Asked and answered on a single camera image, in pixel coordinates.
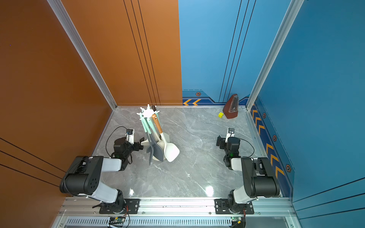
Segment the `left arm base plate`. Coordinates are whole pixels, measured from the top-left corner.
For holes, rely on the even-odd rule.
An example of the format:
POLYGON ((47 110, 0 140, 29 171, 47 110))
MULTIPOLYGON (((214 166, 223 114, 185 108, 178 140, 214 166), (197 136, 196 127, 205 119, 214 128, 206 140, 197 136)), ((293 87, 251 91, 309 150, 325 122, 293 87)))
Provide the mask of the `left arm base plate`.
POLYGON ((124 199, 121 203, 102 203, 100 214, 137 214, 140 206, 140 199, 124 199))

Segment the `white utensil rack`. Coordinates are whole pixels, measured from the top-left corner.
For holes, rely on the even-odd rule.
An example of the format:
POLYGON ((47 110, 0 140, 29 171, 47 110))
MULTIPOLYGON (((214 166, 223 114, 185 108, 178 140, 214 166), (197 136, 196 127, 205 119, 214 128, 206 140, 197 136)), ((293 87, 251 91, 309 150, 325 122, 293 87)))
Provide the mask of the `white utensil rack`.
POLYGON ((152 120, 152 115, 153 114, 155 114, 154 113, 154 111, 152 110, 152 108, 151 108, 151 106, 150 105, 147 105, 147 109, 144 109, 144 108, 142 108, 141 107, 141 110, 142 110, 142 115, 143 115, 143 117, 144 118, 151 118, 151 120, 152 120))

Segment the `mint handle white spatula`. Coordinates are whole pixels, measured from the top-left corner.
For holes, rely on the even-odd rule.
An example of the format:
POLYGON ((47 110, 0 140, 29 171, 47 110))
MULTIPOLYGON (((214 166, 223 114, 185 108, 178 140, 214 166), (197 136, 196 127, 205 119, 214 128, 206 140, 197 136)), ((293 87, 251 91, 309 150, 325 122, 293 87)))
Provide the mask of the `mint handle white spatula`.
POLYGON ((155 128, 155 125, 153 123, 153 121, 151 120, 151 118, 147 118, 147 122, 149 124, 149 126, 151 127, 152 131, 154 132, 155 134, 155 137, 156 137, 156 142, 157 142, 157 145, 161 148, 162 150, 162 161, 166 159, 165 155, 164 155, 164 142, 160 139, 160 135, 159 133, 157 132, 156 128, 155 128))

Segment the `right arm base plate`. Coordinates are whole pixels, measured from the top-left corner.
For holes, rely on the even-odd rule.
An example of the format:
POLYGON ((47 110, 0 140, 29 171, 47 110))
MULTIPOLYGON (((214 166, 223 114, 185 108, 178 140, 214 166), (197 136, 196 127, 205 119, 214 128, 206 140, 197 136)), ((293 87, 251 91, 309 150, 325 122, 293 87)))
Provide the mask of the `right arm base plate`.
POLYGON ((229 214, 244 214, 253 215, 254 208, 252 202, 245 204, 232 203, 228 199, 215 199, 214 208, 216 214, 229 215, 229 214))

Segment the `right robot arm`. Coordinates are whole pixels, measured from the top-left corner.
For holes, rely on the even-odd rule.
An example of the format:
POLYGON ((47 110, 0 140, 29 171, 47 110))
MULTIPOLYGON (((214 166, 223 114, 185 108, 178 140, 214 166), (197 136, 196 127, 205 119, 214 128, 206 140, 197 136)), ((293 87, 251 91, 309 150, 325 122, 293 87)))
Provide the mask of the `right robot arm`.
POLYGON ((252 201, 259 197, 271 198, 280 195, 280 186, 267 157, 239 156, 240 139, 217 137, 216 145, 225 151, 225 166, 242 172, 243 186, 231 190, 227 199, 216 200, 217 213, 253 213, 252 201))

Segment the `wooden handle white spatula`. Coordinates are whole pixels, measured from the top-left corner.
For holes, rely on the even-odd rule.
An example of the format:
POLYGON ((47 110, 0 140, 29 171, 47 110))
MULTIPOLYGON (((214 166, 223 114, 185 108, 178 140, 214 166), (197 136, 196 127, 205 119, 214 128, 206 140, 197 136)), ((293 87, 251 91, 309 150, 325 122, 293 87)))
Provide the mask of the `wooden handle white spatula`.
POLYGON ((160 133, 160 136, 161 136, 161 138, 164 142, 164 155, 165 155, 168 162, 172 162, 178 157, 178 155, 180 154, 180 150, 175 144, 173 144, 171 142, 167 142, 166 137, 164 135, 164 132, 163 132, 163 130, 161 128, 161 125, 159 123, 157 115, 153 114, 152 118, 153 118, 153 121, 154 121, 154 123, 155 123, 155 125, 156 125, 156 127, 157 127, 157 129, 160 133))

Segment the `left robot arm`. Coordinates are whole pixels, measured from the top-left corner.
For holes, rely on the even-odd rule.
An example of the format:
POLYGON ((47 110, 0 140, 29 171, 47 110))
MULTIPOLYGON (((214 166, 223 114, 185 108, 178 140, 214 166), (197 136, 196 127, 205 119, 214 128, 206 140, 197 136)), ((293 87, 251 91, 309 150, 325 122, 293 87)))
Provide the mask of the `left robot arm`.
POLYGON ((101 214, 127 214, 129 207, 122 191, 104 184, 100 176, 105 172, 124 171, 132 163, 132 152, 144 148, 142 141, 144 138, 133 144, 126 137, 115 140, 111 158, 77 156, 60 182, 60 191, 99 201, 96 207, 101 214))

